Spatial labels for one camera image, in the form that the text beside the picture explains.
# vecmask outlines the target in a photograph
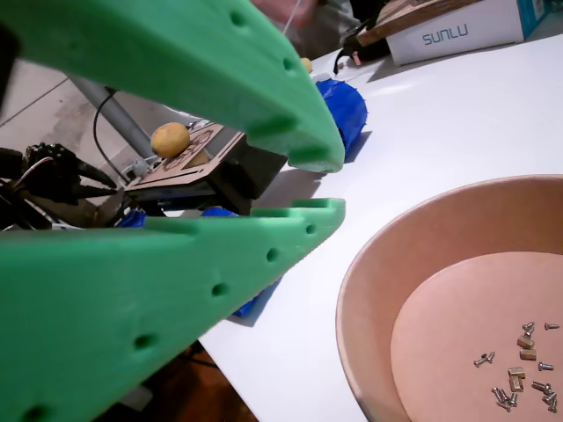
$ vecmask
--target gray pole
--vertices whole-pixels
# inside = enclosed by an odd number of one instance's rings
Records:
[[[79,76],[69,76],[69,79],[84,96],[88,98],[94,107],[98,107],[109,95],[106,88],[88,79]],[[155,155],[150,148],[150,138],[143,132],[139,125],[136,124],[129,113],[121,107],[117,100],[112,98],[107,101],[100,113],[107,119],[110,125],[123,136],[123,139],[131,145],[131,148],[133,148],[137,154],[143,158]]]

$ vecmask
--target metal screw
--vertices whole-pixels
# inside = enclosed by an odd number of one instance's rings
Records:
[[[493,358],[494,358],[494,352],[490,353],[488,356],[486,356],[485,358],[479,359],[479,360],[475,360],[473,362],[473,365],[475,365],[476,367],[480,367],[481,365],[483,365],[485,362],[487,363],[493,363]]]
[[[551,392],[552,392],[551,384],[542,384],[541,382],[534,381],[534,382],[532,382],[531,387],[533,389],[537,389],[537,390],[541,391],[545,395],[551,394]]]
[[[526,338],[531,338],[531,333],[534,332],[534,330],[536,330],[536,326],[535,326],[535,325],[532,325],[529,330],[526,330],[526,331],[524,332],[524,337],[526,337]]]
[[[553,371],[553,369],[555,369],[554,365],[548,365],[547,363],[542,362],[539,362],[537,367],[540,371]]]
[[[500,393],[501,393],[503,403],[506,403],[508,400],[510,400],[507,396],[507,393],[504,391],[504,389],[501,389]]]
[[[512,406],[510,404],[501,403],[501,402],[496,402],[496,404],[500,406],[502,409],[506,409],[507,411],[512,411]]]
[[[494,393],[494,396],[496,397],[497,402],[502,403],[501,389],[494,387],[491,391]]]
[[[508,404],[510,404],[512,407],[518,407],[516,400],[518,400],[518,395],[516,393],[512,393],[510,400],[508,400]]]
[[[557,398],[553,400],[553,403],[549,405],[547,410],[550,411],[551,413],[557,413]]]
[[[474,361],[473,361],[473,365],[475,365],[476,367],[480,367],[480,366],[483,365],[485,362],[486,362],[486,358],[479,359],[479,360],[474,360]]]
[[[545,404],[552,404],[557,399],[557,393],[551,393],[549,396],[542,397]]]

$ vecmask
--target wooden plank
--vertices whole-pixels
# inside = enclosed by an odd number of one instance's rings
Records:
[[[410,0],[391,0],[381,10],[377,25],[369,31],[360,33],[357,38],[365,47],[411,26],[479,1],[482,0],[431,0],[416,6],[412,5]]]

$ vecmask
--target small potato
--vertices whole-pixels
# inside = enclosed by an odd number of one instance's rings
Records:
[[[311,63],[311,60],[309,60],[307,57],[302,57],[301,58],[301,63],[303,64],[303,66],[307,69],[307,72],[311,73],[313,70],[313,64]]]
[[[173,158],[190,144],[190,133],[181,123],[171,122],[159,127],[150,138],[150,146],[162,158]]]

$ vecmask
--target white surface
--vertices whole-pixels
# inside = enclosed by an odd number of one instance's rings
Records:
[[[563,173],[562,50],[557,36],[382,79],[392,73],[390,59],[340,73],[367,102],[364,132],[371,134],[362,151],[323,178],[285,171],[265,197],[287,200],[320,183],[313,196],[346,199],[346,220],[285,274],[253,327],[222,321],[201,338],[260,421],[365,420],[334,329],[348,266],[385,224],[439,193],[491,178]],[[313,67],[331,69],[334,56]]]
[[[399,65],[523,40],[517,0],[484,0],[387,37]]]

